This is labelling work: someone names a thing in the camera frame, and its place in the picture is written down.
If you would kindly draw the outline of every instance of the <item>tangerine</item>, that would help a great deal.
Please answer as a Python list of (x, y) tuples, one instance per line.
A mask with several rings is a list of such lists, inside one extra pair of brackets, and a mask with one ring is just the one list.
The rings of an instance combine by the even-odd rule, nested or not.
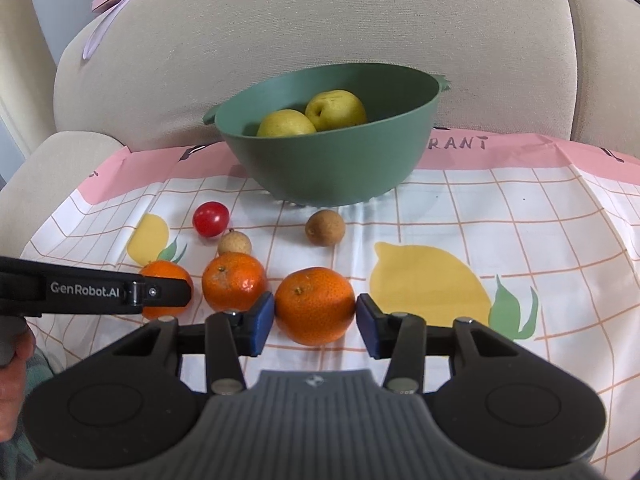
[[(193, 294), (193, 280), (191, 276), (180, 265), (174, 264), (173, 262), (156, 260), (142, 267), (140, 274), (154, 278), (178, 278), (184, 280), (189, 283), (191, 293)], [(190, 304), (191, 302), (189, 302), (187, 306), (146, 306), (142, 309), (142, 315), (147, 319), (157, 319), (161, 316), (178, 316), (178, 314), (183, 313)]]
[(216, 312), (249, 310), (268, 288), (262, 264), (244, 253), (220, 254), (202, 274), (204, 299)]
[(319, 346), (340, 339), (353, 321), (351, 283), (325, 267), (297, 270), (275, 294), (276, 322), (296, 343)]

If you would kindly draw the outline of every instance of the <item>sofa backrest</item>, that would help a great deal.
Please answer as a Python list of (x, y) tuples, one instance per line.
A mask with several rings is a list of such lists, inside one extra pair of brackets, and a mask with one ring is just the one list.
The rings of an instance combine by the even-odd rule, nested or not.
[[(638, 4), (613, 1), (635, 12), (640, 28)], [(572, 0), (132, 0), (90, 60), (81, 53), (100, 18), (66, 49), (56, 126), (108, 134), (133, 150), (211, 142), (203, 114), (239, 90), (302, 67), (371, 60), (446, 75), (452, 89), (440, 105), (442, 126), (570, 138), (583, 112), (585, 63), (574, 7)], [(615, 21), (608, 12), (598, 19)], [(620, 74), (609, 75), (620, 83)], [(590, 113), (586, 122), (597, 122)], [(590, 141), (582, 130), (576, 135)]]

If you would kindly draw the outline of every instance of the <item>teal sleeve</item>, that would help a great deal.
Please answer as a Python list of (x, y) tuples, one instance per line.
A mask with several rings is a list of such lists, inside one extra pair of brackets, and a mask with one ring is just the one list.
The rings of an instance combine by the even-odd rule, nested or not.
[[(52, 377), (53, 372), (46, 357), (40, 349), (36, 349), (33, 357), (27, 361), (25, 396), (27, 397), (36, 386)], [(22, 414), (20, 414), (14, 437), (8, 442), (0, 444), (0, 480), (25, 478), (36, 462), (36, 455), (24, 433)]]

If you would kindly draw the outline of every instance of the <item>green apple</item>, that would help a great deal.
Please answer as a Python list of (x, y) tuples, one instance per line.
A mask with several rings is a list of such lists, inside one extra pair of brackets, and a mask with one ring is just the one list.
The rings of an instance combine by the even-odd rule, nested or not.
[(319, 132), (367, 122), (362, 101), (346, 90), (319, 93), (306, 105), (305, 115)]
[(297, 110), (278, 110), (267, 115), (258, 127), (257, 137), (289, 137), (314, 134), (313, 123)]

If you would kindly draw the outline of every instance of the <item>bowl rim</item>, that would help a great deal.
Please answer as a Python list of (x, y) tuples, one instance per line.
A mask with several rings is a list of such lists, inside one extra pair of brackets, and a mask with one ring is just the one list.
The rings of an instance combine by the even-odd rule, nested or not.
[[(236, 96), (238, 96), (239, 94), (241, 94), (242, 92), (253, 88), (259, 84), (264, 83), (265, 81), (268, 80), (272, 80), (272, 79), (277, 79), (277, 78), (281, 78), (296, 72), (302, 72), (305, 70), (313, 70), (313, 69), (320, 69), (320, 68), (324, 68), (327, 66), (348, 66), (348, 65), (379, 65), (379, 66), (397, 66), (400, 68), (405, 68), (408, 70), (412, 70), (414, 72), (419, 72), (421, 74), (427, 75), (429, 76), (437, 85), (438, 85), (438, 91), (435, 93), (435, 95), (428, 100), (427, 102), (421, 104), (420, 106), (416, 107), (416, 108), (412, 108), (412, 110), (409, 110), (407, 112), (398, 114), (398, 115), (394, 115), (392, 117), (387, 117), (385, 119), (380, 119), (377, 121), (371, 121), (369, 123), (364, 123), (364, 124), (358, 124), (356, 126), (347, 126), (346, 128), (336, 128), (335, 130), (323, 130), (322, 132), (314, 132), (311, 134), (301, 134), (301, 135), (293, 135), (293, 136), (283, 136), (283, 137), (257, 137), (257, 136), (244, 136), (244, 135), (236, 135), (236, 134), (230, 134), (227, 132), (224, 132), (222, 129), (220, 129), (220, 127), (218, 126), (218, 113), (219, 111), (232, 99), (234, 99)], [(321, 135), (327, 135), (327, 134), (334, 134), (334, 133), (343, 133), (343, 132), (354, 132), (357, 131), (361, 128), (365, 128), (366, 126), (369, 126), (371, 124), (383, 124), (387, 121), (392, 121), (394, 119), (397, 119), (399, 117), (406, 117), (410, 114), (413, 114), (414, 112), (417, 112), (418, 110), (431, 105), (435, 100), (439, 99), (440, 94), (442, 94), (442, 92), (446, 91), (449, 89), (449, 81), (442, 75), (440, 74), (431, 74), (429, 72), (425, 72), (424, 70), (420, 70), (419, 68), (414, 68), (412, 66), (407, 66), (407, 65), (403, 65), (403, 64), (399, 64), (399, 63), (383, 63), (383, 62), (375, 62), (375, 61), (364, 61), (364, 62), (358, 62), (358, 61), (353, 61), (353, 62), (344, 62), (344, 63), (325, 63), (325, 64), (321, 64), (321, 65), (315, 65), (315, 66), (309, 66), (306, 68), (299, 68), (297, 70), (290, 70), (288, 72), (283, 72), (281, 74), (278, 74), (276, 76), (272, 76), (272, 77), (268, 77), (267, 79), (263, 79), (262, 81), (258, 81), (257, 83), (252, 84), (251, 86), (248, 86), (247, 88), (242, 89), (239, 92), (236, 92), (236, 94), (234, 94), (233, 96), (231, 96), (229, 99), (225, 100), (222, 104), (219, 105), (214, 105), (212, 107), (209, 108), (209, 110), (205, 113), (204, 118), (206, 118), (210, 113), (215, 113), (214, 116), (214, 121), (212, 123), (209, 124), (214, 124), (217, 128), (217, 130), (220, 132), (220, 134), (223, 137), (232, 137), (234, 139), (254, 139), (254, 140), (258, 140), (258, 141), (265, 141), (265, 140), (286, 140), (286, 139), (301, 139), (301, 138), (309, 138), (309, 137), (315, 137), (315, 136), (321, 136)]]

